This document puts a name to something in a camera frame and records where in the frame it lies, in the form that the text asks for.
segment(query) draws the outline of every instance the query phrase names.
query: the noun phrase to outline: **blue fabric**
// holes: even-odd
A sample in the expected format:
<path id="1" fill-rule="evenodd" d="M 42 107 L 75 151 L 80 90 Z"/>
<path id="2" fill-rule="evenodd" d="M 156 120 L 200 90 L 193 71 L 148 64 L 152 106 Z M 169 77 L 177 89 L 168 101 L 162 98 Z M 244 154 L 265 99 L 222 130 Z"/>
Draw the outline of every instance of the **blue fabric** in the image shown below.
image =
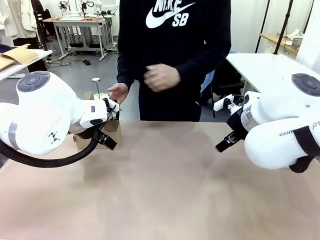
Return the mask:
<path id="1" fill-rule="evenodd" d="M 236 54 L 237 52 L 234 51 L 234 50 L 231 50 L 230 51 L 231 54 Z M 205 80 L 203 82 L 203 84 L 201 85 L 201 93 L 205 90 L 206 87 L 209 86 L 209 84 L 212 82 L 212 80 L 214 79 L 214 76 L 215 76 L 215 70 L 208 73 L 206 76 L 205 76 Z"/>

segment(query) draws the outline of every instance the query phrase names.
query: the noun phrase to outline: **cardboard box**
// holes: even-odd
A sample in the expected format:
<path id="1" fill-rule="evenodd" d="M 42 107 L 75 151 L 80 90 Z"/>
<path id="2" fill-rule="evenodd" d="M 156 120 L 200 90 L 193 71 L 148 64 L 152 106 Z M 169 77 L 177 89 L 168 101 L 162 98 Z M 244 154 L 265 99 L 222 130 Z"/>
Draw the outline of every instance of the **cardboard box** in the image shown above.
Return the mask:
<path id="1" fill-rule="evenodd" d="M 85 99 L 86 100 L 93 100 L 94 94 L 92 92 L 86 92 L 85 93 Z M 121 132 L 121 125 L 119 121 L 109 120 L 104 128 L 102 129 L 102 132 L 109 137 L 111 137 L 117 145 L 115 146 L 115 149 L 120 149 L 121 143 L 122 143 L 122 132 Z M 77 135 L 73 136 L 73 141 L 76 143 L 76 146 L 78 149 L 85 149 L 91 139 L 82 139 Z M 98 144 L 96 147 L 97 149 L 108 149 L 106 146 L 102 144 Z"/>
<path id="2" fill-rule="evenodd" d="M 39 57 L 34 51 L 27 49 L 29 44 L 18 46 L 0 54 L 0 71 L 11 64 L 28 64 Z"/>

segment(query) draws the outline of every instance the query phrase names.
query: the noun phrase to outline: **nike swoosh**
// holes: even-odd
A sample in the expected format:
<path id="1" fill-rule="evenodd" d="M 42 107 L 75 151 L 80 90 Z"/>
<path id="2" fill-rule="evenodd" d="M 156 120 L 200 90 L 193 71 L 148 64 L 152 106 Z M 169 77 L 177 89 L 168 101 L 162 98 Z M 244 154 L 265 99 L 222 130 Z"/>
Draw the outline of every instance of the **nike swoosh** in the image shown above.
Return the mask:
<path id="1" fill-rule="evenodd" d="M 146 19 L 145 19 L 146 26 L 150 29 L 155 29 L 155 28 L 161 26 L 169 18 L 182 12 L 183 10 L 185 10 L 186 8 L 190 7 L 193 4 L 195 4 L 195 2 L 191 3 L 187 6 L 184 6 L 184 7 L 180 7 L 178 9 L 176 9 L 176 11 L 166 12 L 163 16 L 160 16 L 160 17 L 154 17 L 154 15 L 153 15 L 154 8 L 151 8 L 150 12 L 148 13 L 148 15 L 146 16 Z"/>

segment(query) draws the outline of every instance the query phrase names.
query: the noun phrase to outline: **wooden tabletop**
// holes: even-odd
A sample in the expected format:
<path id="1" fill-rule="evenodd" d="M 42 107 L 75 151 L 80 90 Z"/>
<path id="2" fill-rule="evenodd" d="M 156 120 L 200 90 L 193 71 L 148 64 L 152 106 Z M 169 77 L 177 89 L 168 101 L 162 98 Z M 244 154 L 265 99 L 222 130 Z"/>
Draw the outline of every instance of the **wooden tabletop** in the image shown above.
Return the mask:
<path id="1" fill-rule="evenodd" d="M 280 37 L 277 34 L 267 34 L 267 33 L 262 33 L 262 34 L 260 34 L 260 36 L 263 37 L 264 39 L 267 39 L 268 41 L 270 41 L 270 42 L 272 42 L 274 44 L 278 43 L 279 37 Z M 281 41 L 281 46 L 285 47 L 285 50 L 287 50 L 288 52 L 297 55 L 299 51 L 297 49 L 293 49 L 291 46 L 285 45 L 284 44 L 285 41 L 291 41 L 291 39 L 283 37 L 282 41 Z"/>
<path id="2" fill-rule="evenodd" d="M 225 123 L 121 122 L 120 150 L 0 169 L 0 239 L 319 240 L 320 174 L 265 170 Z M 77 152 L 72 137 L 48 158 Z"/>
<path id="3" fill-rule="evenodd" d="M 80 20 L 80 21 L 75 21 L 75 20 L 61 20 L 62 17 L 58 17 L 58 19 L 56 19 L 55 17 L 51 17 L 51 18 L 47 18 L 45 20 L 43 20 L 43 22 L 100 22 L 101 20 L 103 20 L 103 18 L 99 18 L 99 17 L 85 17 L 84 19 Z"/>

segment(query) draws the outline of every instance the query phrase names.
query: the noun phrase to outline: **tabletop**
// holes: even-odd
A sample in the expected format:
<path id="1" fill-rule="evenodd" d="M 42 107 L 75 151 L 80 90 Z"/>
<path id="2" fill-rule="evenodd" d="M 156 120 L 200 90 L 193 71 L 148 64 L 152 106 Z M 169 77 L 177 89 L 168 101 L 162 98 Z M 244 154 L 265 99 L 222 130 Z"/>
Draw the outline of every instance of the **tabletop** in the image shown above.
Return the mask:
<path id="1" fill-rule="evenodd" d="M 253 165 L 225 123 L 121 122 L 120 150 L 0 169 L 0 239 L 319 240 L 320 174 Z M 48 158 L 76 153 L 72 137 Z"/>
<path id="2" fill-rule="evenodd" d="M 277 34 L 268 34 L 268 33 L 261 33 L 260 36 L 264 39 L 267 39 L 268 41 L 277 44 L 279 41 L 279 35 Z M 298 54 L 298 49 L 293 49 L 291 46 L 289 45 L 285 45 L 284 42 L 285 41 L 291 41 L 291 38 L 288 37 L 283 37 L 282 41 L 281 41 L 281 46 L 285 47 L 285 50 L 287 50 L 288 52 L 297 55 Z"/>
<path id="3" fill-rule="evenodd" d="M 61 20 L 62 17 L 58 17 L 56 19 L 55 17 L 51 17 L 48 19 L 43 20 L 43 22 L 49 22 L 49 23 L 99 23 L 101 21 L 104 21 L 101 17 L 85 17 L 82 20 Z"/>
<path id="4" fill-rule="evenodd" d="M 285 77 L 305 73 L 320 80 L 320 75 L 289 57 L 272 53 L 231 53 L 226 58 L 260 93 L 270 93 Z"/>
<path id="5" fill-rule="evenodd" d="M 0 70 L 0 81 L 3 79 L 6 79 L 7 77 L 10 77 L 11 75 L 19 72 L 20 70 L 26 68 L 27 66 L 39 61 L 40 59 L 45 58 L 46 56 L 52 54 L 52 50 L 48 50 L 48 51 L 44 51 L 42 49 L 29 49 L 35 53 L 37 53 L 39 55 L 39 57 L 37 57 L 35 60 L 27 63 L 27 64 L 20 64 L 20 63 L 15 63 L 12 64 L 6 68 L 4 68 L 3 70 Z"/>

